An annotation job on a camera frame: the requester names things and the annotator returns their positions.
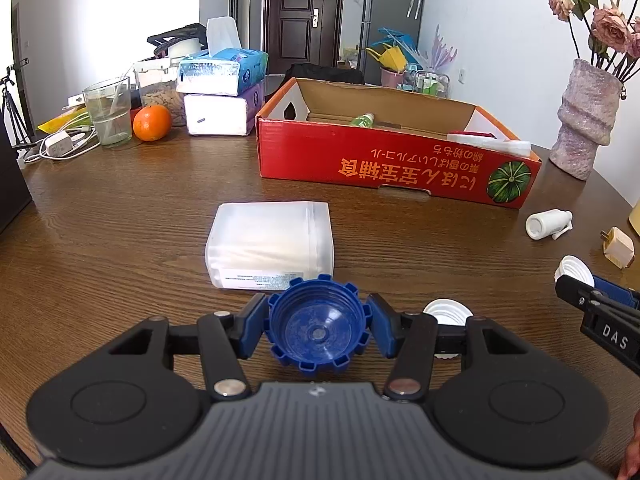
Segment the blue plastic bottle cap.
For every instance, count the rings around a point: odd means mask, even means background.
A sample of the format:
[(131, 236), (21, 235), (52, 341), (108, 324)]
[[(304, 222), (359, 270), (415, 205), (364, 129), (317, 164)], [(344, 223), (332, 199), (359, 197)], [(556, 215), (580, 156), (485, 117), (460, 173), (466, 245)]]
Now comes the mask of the blue plastic bottle cap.
[(284, 292), (268, 298), (264, 333), (272, 355), (284, 366), (314, 376), (342, 372), (370, 341), (371, 308), (358, 287), (329, 274), (294, 278)]

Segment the large white bottle cap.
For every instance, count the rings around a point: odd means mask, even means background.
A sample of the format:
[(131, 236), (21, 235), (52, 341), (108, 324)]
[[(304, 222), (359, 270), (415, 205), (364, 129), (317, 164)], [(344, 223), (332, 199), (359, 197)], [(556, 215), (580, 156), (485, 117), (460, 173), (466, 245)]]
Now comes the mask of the large white bottle cap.
[(423, 312), (436, 318), (439, 325), (465, 326), (466, 319), (474, 313), (459, 301), (438, 298), (427, 304)]

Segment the beige power plug adapter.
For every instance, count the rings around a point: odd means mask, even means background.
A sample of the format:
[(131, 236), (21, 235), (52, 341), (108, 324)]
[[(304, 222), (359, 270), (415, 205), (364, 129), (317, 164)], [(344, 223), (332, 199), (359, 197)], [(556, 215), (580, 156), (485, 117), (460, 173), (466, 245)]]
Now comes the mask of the beige power plug adapter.
[(605, 258), (620, 270), (628, 269), (636, 256), (632, 239), (617, 226), (613, 226), (608, 231), (602, 231), (600, 237)]

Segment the translucent plastic swab box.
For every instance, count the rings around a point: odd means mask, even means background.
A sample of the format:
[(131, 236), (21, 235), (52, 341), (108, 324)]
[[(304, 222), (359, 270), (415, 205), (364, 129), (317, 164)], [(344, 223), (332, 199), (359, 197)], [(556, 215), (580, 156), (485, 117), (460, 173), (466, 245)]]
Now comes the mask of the translucent plastic swab box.
[(220, 289), (278, 292), (294, 278), (331, 275), (329, 205), (306, 200), (222, 204), (205, 246), (205, 264)]

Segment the yellow object at edge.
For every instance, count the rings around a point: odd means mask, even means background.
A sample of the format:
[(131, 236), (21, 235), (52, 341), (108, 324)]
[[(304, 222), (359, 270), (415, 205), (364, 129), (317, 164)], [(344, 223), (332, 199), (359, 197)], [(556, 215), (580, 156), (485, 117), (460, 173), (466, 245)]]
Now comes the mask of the yellow object at edge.
[(628, 216), (628, 223), (634, 229), (634, 232), (640, 236), (640, 200), (634, 205), (634, 208), (631, 209)]

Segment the pink textured vase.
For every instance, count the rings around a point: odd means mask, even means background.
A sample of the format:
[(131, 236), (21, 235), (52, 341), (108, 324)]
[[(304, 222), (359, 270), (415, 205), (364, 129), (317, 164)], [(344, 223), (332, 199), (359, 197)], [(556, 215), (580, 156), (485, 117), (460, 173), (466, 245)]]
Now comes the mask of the pink textured vase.
[(561, 127), (550, 162), (575, 179), (587, 180), (598, 148), (611, 142), (622, 94), (618, 78), (576, 58), (558, 109)]

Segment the green bottle in box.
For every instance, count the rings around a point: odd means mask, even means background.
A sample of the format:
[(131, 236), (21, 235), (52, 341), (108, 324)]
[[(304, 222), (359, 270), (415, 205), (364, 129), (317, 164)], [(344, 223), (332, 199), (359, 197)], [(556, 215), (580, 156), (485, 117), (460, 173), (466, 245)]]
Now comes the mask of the green bottle in box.
[(362, 128), (372, 128), (374, 125), (374, 115), (372, 113), (366, 113), (355, 117), (349, 125)]

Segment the white purple tissue pack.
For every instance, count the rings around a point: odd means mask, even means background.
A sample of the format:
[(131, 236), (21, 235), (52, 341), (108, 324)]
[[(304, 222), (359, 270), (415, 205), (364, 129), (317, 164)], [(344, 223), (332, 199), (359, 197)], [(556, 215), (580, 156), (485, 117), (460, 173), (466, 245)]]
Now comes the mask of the white purple tissue pack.
[(248, 136), (265, 104), (264, 83), (259, 81), (239, 96), (186, 94), (183, 102), (191, 136)]

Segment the red cardboard box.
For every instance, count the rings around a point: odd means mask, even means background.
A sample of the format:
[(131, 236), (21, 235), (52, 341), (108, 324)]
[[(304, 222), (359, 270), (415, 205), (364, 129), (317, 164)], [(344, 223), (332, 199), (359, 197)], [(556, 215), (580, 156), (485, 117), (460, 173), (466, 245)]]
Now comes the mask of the red cardboard box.
[[(351, 126), (372, 113), (372, 128)], [(256, 116), (262, 177), (364, 188), (414, 188), (436, 197), (520, 208), (540, 157), (447, 140), (475, 132), (520, 140), (484, 108), (364, 84), (289, 80)]]

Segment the orange fruit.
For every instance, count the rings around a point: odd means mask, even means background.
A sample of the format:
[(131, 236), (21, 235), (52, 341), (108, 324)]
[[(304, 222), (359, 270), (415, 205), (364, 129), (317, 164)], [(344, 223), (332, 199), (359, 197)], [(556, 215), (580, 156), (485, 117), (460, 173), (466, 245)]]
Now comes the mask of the orange fruit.
[(170, 111), (163, 105), (142, 107), (134, 116), (132, 130), (143, 142), (155, 142), (167, 136), (172, 126)]

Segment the glass cup rack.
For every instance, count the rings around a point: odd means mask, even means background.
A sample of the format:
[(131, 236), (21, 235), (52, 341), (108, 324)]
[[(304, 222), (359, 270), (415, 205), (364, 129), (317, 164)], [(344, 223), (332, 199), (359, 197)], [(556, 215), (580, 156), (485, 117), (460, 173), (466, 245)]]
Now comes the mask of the glass cup rack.
[(414, 93), (447, 99), (449, 84), (448, 75), (424, 70), (416, 64), (408, 64), (404, 71), (404, 87)]

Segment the clear drinking glass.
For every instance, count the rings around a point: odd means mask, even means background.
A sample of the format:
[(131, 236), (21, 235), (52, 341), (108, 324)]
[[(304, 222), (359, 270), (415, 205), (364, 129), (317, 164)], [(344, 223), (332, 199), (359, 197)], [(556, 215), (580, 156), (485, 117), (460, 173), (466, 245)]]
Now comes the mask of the clear drinking glass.
[(104, 148), (128, 142), (131, 131), (129, 77), (100, 81), (82, 92), (99, 144)]

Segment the yellow blue toy cluster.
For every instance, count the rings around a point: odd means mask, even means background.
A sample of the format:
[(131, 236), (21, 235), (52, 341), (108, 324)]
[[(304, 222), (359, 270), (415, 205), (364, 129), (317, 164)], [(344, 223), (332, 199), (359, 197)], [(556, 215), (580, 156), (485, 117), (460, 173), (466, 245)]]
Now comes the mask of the yellow blue toy cluster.
[(380, 27), (378, 32), (382, 39), (366, 47), (366, 52), (383, 68), (401, 73), (407, 66), (422, 66), (416, 44), (410, 35), (388, 27)]

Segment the grey refrigerator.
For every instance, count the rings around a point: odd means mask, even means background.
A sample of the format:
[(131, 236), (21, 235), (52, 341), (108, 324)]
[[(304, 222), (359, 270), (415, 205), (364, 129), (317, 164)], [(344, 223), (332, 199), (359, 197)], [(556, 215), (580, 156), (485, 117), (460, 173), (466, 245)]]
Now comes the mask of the grey refrigerator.
[(416, 14), (416, 8), (412, 8), (411, 14), (407, 15), (410, 2), (411, 0), (363, 0), (358, 70), (363, 73), (367, 84), (381, 82), (380, 64), (367, 52), (367, 48), (377, 51), (381, 49), (375, 45), (386, 38), (380, 28), (403, 32), (415, 44), (418, 43), (422, 11)]

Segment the dark brown door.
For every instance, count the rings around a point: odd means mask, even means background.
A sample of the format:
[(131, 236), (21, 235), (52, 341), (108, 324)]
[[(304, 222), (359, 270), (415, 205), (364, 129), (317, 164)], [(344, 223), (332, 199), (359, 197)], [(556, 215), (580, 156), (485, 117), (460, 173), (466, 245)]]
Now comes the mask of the dark brown door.
[(332, 66), (337, 61), (343, 0), (265, 0), (268, 72), (292, 65)]

